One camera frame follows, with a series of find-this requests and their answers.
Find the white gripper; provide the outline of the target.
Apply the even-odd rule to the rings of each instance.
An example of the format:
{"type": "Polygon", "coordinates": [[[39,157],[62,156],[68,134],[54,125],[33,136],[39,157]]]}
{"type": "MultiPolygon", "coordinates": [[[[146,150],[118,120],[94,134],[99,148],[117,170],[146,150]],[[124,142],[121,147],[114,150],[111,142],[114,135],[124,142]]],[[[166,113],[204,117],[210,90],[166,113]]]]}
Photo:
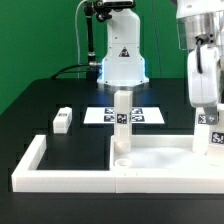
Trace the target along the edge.
{"type": "Polygon", "coordinates": [[[205,107],[208,125],[218,123],[218,110],[215,107],[220,99],[219,49],[207,44],[196,48],[188,55],[188,92],[194,108],[205,107]]]}

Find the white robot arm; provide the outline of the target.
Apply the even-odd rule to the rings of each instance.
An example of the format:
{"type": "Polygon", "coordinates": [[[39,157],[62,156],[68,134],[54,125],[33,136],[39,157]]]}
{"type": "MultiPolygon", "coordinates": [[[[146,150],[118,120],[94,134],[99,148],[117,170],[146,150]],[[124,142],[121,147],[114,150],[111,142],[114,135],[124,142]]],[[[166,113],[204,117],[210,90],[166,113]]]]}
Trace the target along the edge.
{"type": "MultiPolygon", "coordinates": [[[[187,58],[190,103],[204,110],[206,122],[219,121],[220,78],[224,70],[224,0],[176,0],[179,47],[187,58]]],[[[98,17],[107,23],[108,50],[101,84],[132,87],[146,83],[140,55],[140,19],[135,0],[98,0],[98,17]]]]}

